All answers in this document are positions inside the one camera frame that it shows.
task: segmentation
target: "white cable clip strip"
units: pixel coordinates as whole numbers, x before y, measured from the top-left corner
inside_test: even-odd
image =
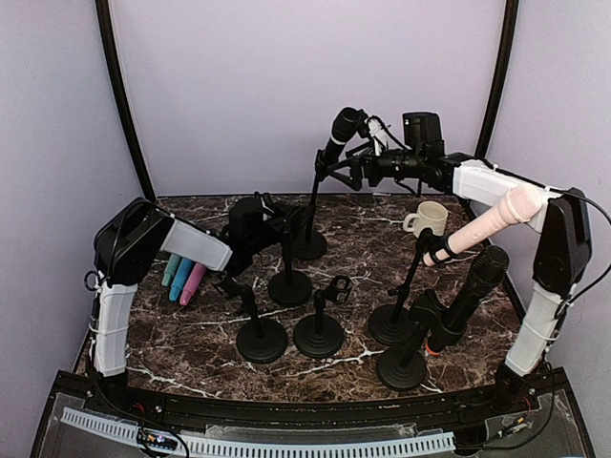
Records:
[[[93,412],[64,407],[61,423],[91,432],[97,436],[133,447],[137,443],[137,426],[120,419],[100,417]],[[421,435],[404,439],[375,441],[348,444],[261,444],[234,442],[182,433],[180,435],[189,447],[192,457],[206,458],[407,458],[414,456],[431,456],[432,454],[456,449],[452,432]],[[152,450],[168,453],[167,449],[149,446]],[[172,456],[185,456],[182,445]]]

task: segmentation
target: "brown marble surface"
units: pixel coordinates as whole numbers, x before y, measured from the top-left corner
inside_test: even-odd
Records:
[[[306,201],[303,197],[278,199]],[[455,198],[434,199],[450,212],[446,231],[468,222]],[[164,198],[160,204],[202,227],[220,229],[236,197]],[[354,289],[344,305],[328,304],[327,313],[346,331],[344,346],[333,358],[315,361],[292,344],[292,329],[313,313],[312,302],[282,309],[267,297],[267,281],[281,268],[280,247],[268,248],[239,282],[254,286],[262,315],[278,320],[289,336],[283,357],[273,364],[255,365],[242,359],[236,335],[246,318],[234,315],[240,301],[227,301],[204,279],[186,307],[169,302],[161,277],[167,255],[160,254],[140,284],[133,304],[129,333],[129,384],[179,393],[241,401],[346,402],[417,396],[487,385],[498,363],[514,341],[518,319],[502,288],[487,298],[472,318],[467,333],[455,347],[438,358],[426,356],[429,376],[409,393],[395,393],[377,380],[375,362],[385,347],[367,331],[371,311],[391,302],[387,290],[403,282],[413,254],[415,238],[401,229],[407,213],[415,212],[424,198],[410,196],[322,196],[317,228],[329,242],[327,254],[315,261],[296,261],[314,287],[325,287],[336,275],[348,275]],[[420,268],[411,298],[433,288],[450,304],[467,274],[476,246],[443,267]],[[83,364],[78,369],[83,371]]]

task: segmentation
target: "green marker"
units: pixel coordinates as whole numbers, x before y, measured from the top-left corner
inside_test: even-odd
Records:
[[[179,270],[181,259],[182,258],[179,255],[170,256],[168,265],[165,266],[165,270],[163,271],[163,280],[161,281],[161,286],[167,287],[172,284],[172,280],[176,275],[176,271]]]

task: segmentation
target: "microphone clip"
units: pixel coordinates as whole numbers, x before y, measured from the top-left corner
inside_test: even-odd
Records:
[[[429,256],[435,264],[443,264],[444,262],[448,262],[449,260],[455,260],[458,255],[450,248],[450,244],[448,242],[451,234],[445,235],[443,237],[435,237],[429,245]],[[448,253],[448,257],[444,260],[441,260],[437,257],[437,253],[441,250],[445,250]]]

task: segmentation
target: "round stand base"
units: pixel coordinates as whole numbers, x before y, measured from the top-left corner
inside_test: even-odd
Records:
[[[266,318],[259,318],[259,322],[263,328],[263,338],[257,337],[252,322],[248,322],[238,331],[236,347],[245,360],[255,364],[269,364],[283,356],[288,337],[280,323]]]
[[[293,284],[284,281],[284,270],[274,275],[267,286],[269,299],[281,307],[303,305],[312,294],[312,282],[306,274],[293,271]]]
[[[318,231],[312,231],[306,241],[306,231],[293,242],[293,256],[298,260],[317,260],[327,252],[327,239]]]
[[[382,305],[369,315],[369,333],[380,344],[388,346],[405,344],[415,329],[415,324],[408,318],[408,310],[405,308],[401,308],[399,319],[393,323],[390,320],[393,310],[393,304]]]
[[[300,320],[293,331],[293,341],[297,349],[310,358],[329,358],[340,351],[344,343],[344,328],[337,320],[325,315],[323,332],[316,334],[315,323],[315,315],[308,315]]]
[[[408,391],[416,388],[427,378],[427,363],[420,352],[415,351],[405,367],[400,365],[406,349],[402,346],[389,348],[378,360],[378,379],[393,391]]]

